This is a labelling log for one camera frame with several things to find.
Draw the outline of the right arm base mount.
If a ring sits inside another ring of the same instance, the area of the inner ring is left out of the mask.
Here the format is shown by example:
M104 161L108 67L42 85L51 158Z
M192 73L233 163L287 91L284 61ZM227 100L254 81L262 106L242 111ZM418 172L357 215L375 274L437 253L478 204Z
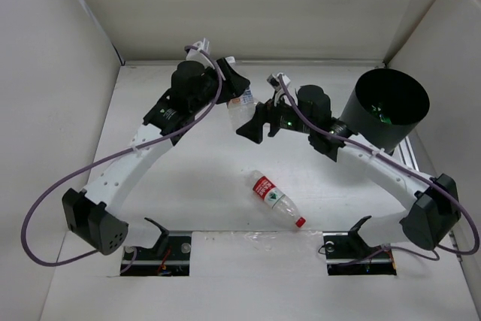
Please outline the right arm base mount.
M369 247L348 232L324 232L318 254L325 258L328 276L397 275L389 250Z

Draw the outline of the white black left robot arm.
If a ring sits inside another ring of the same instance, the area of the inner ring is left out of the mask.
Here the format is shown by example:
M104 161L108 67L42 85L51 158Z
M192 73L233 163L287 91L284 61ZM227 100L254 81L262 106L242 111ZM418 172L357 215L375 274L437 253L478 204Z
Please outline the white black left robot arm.
M129 193L158 158L167 153L195 124L209 104L237 98L250 82L234 69L232 57L216 61L213 69L199 61L182 61L171 75L170 88L143 118L127 154L117 157L81 191L69 189L62 206L70 231L97 252L108 256L121 246L141 247L151 258L167 251L165 230L155 221L130 226L119 218Z

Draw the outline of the clear bottle orange blue label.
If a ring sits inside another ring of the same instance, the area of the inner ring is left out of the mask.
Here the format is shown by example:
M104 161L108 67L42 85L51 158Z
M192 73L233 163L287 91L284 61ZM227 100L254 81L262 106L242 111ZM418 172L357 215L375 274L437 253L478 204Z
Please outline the clear bottle orange blue label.
M258 102L249 87L239 97L228 102L228 115L235 132L253 118Z

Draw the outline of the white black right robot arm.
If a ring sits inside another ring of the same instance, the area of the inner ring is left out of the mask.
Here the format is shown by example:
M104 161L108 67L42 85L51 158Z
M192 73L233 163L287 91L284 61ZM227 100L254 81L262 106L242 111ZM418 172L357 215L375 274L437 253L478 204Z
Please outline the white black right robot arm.
M445 174L432 177L411 170L352 132L333 117L331 99L321 87L302 86L296 96L296 103L287 104L287 94L275 86L272 98L256 104L245 92L228 104L234 131L257 144L263 141L264 125L269 125L271 137L280 130L305 133L318 153L365 176L401 204L401 211L383 217L368 213L343 233L354 255L365 256L397 242L429 251L437 248L461 219L455 181Z

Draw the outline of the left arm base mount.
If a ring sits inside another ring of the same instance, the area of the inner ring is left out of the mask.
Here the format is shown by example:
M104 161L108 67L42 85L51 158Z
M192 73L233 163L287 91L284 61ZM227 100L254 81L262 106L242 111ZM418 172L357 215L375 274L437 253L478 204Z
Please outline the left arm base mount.
M160 256L139 247L137 256L129 266L133 252L123 252L120 276L124 277L188 277L192 250L192 232L172 232Z

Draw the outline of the green plastic bottle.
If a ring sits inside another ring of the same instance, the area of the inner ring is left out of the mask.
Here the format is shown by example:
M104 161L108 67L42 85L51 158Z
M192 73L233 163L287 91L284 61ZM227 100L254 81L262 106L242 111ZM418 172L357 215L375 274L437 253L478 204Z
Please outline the green plastic bottle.
M383 103L371 105L371 114L382 123L392 124L391 118L386 113L386 109Z

